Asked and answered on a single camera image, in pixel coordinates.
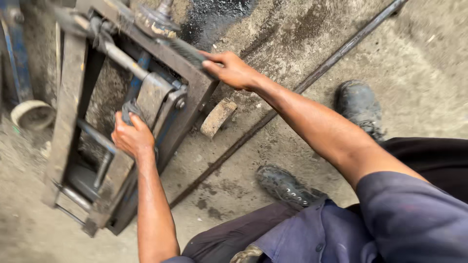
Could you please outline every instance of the concrete floor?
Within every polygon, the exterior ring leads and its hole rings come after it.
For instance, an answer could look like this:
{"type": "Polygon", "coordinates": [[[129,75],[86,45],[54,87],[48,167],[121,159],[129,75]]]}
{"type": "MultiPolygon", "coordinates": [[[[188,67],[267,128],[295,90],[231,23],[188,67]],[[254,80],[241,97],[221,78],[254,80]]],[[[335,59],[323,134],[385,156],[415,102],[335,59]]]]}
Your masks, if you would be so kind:
{"type": "MultiPolygon", "coordinates": [[[[232,50],[260,72],[294,88],[390,2],[259,0],[250,16],[233,22],[216,38],[217,48],[212,52],[232,50]]],[[[175,18],[184,22],[190,8],[186,0],[176,0],[175,18]]],[[[29,15],[26,34],[33,83],[38,96],[54,105],[53,19],[41,1],[24,9],[29,15]]],[[[331,107],[337,85],[361,79],[371,85],[382,104],[387,138],[468,139],[467,12],[468,2],[463,0],[410,1],[304,96],[331,107]]],[[[103,77],[99,85],[123,90],[123,83],[103,77]]],[[[169,201],[269,109],[255,94],[225,86],[213,100],[222,97],[239,105],[235,120],[212,141],[196,131],[186,137],[161,175],[169,201]]],[[[100,109],[99,103],[95,105],[94,109],[100,109]]],[[[112,113],[111,106],[105,109],[106,114],[112,113]]],[[[118,237],[102,230],[90,239],[69,217],[40,202],[46,158],[53,154],[48,150],[50,139],[51,131],[18,132],[6,118],[0,126],[0,261],[136,262],[135,223],[118,237]]],[[[265,163],[290,170],[307,186],[327,192],[340,206],[357,202],[338,172],[277,117],[173,209],[182,248],[197,233],[274,201],[254,178],[254,171],[265,163]]]]}

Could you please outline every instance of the nut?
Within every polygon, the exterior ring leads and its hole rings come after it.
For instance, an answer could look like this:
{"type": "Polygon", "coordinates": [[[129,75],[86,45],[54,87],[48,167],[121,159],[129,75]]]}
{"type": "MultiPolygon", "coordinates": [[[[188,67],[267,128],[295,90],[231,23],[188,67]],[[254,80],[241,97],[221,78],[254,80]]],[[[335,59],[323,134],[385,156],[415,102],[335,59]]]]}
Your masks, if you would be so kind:
{"type": "Polygon", "coordinates": [[[13,8],[11,11],[10,11],[10,16],[13,18],[13,20],[16,22],[16,23],[23,23],[24,22],[24,16],[23,16],[23,13],[21,13],[21,10],[19,8],[13,8]]]}
{"type": "Polygon", "coordinates": [[[180,110],[183,107],[185,107],[185,99],[182,98],[175,103],[175,108],[180,110]]]}

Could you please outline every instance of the forearm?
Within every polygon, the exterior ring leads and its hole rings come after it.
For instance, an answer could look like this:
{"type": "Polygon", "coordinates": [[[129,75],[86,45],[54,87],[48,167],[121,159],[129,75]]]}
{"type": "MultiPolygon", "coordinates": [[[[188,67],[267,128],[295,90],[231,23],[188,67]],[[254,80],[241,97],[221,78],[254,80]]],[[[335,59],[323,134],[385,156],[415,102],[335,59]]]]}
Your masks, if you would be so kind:
{"type": "Polygon", "coordinates": [[[138,249],[142,263],[156,263],[180,254],[176,227],[159,180],[154,152],[137,157],[138,249]]]}
{"type": "Polygon", "coordinates": [[[416,172],[382,149],[362,129],[335,111],[296,94],[266,77],[252,88],[355,188],[363,176],[377,170],[416,172]]]}

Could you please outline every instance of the black boot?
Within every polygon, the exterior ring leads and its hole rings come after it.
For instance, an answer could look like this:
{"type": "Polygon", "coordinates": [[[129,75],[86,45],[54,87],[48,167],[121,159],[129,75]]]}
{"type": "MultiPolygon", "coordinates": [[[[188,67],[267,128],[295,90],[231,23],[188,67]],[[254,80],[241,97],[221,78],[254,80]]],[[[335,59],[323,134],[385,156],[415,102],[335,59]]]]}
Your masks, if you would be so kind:
{"type": "Polygon", "coordinates": [[[369,85],[359,80],[341,84],[336,91],[335,110],[361,127],[375,141],[384,141],[380,124],[382,109],[369,85]]]}
{"type": "Polygon", "coordinates": [[[276,165],[262,165],[256,175],[260,185],[270,195],[303,207],[308,207],[314,201],[326,196],[317,189],[307,190],[291,173],[276,165]]]}

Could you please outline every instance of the dark pants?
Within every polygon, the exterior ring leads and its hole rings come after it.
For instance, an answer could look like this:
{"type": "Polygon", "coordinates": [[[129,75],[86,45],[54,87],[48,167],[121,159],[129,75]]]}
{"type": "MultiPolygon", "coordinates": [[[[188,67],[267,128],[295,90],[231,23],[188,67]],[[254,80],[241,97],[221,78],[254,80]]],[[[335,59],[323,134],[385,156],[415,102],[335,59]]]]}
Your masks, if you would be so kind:
{"type": "MultiPolygon", "coordinates": [[[[381,144],[427,181],[468,203],[468,140],[393,138],[381,144]]],[[[302,207],[280,201],[196,235],[183,256],[197,263],[228,263],[238,252],[302,207]]],[[[360,213],[359,205],[349,210],[360,213]]]]}

